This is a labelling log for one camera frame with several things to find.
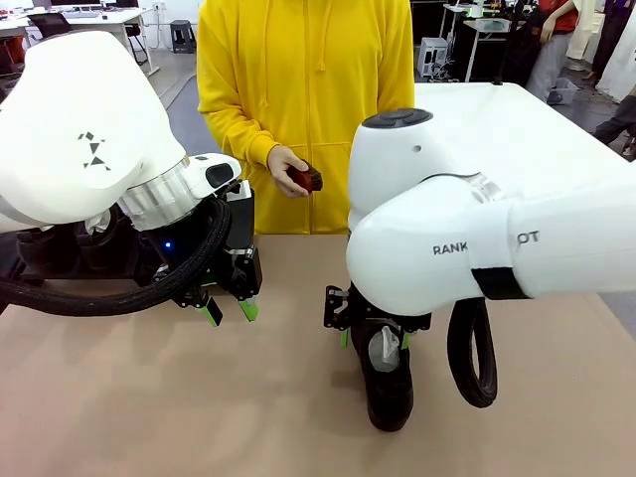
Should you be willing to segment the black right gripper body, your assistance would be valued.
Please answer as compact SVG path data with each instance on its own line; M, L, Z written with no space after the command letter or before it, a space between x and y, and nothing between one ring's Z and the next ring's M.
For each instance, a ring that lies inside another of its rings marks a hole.
M373 305L353 284L347 290L333 285L326 287L323 318L326 328L346 331L363 320L389 320L403 333L411 334L427 331L431 324L431 314L395 315Z

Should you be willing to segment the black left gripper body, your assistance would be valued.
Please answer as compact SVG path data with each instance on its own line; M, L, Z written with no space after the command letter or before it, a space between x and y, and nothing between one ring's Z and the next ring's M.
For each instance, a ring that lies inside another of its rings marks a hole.
M241 308L255 308L261 283L260 259L255 245L242 249L223 248L172 300L182 308L211 308L212 289L220 289L232 296Z

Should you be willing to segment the person right hand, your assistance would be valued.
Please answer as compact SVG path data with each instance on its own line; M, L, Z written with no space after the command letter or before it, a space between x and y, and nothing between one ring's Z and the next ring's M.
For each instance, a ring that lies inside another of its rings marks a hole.
M296 184L287 174L289 168L306 172L308 165L283 145L274 146L267 156L267 168L277 188L289 198L306 197L308 192Z

